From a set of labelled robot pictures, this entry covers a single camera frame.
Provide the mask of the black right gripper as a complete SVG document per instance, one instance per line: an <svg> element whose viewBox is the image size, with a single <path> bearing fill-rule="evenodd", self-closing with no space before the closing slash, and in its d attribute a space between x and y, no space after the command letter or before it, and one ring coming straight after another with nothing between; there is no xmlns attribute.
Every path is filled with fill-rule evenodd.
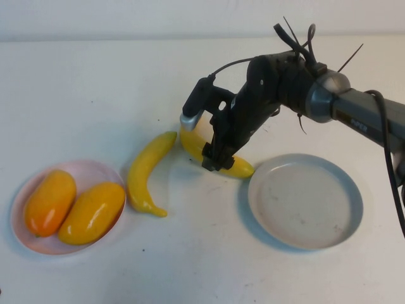
<svg viewBox="0 0 405 304"><path fill-rule="evenodd" d="M225 110L213 115L211 143L202 149L202 167L208 171L232 168L233 157L275 112L275 102L248 91L238 92ZM221 166L214 158L223 158Z"/></svg>

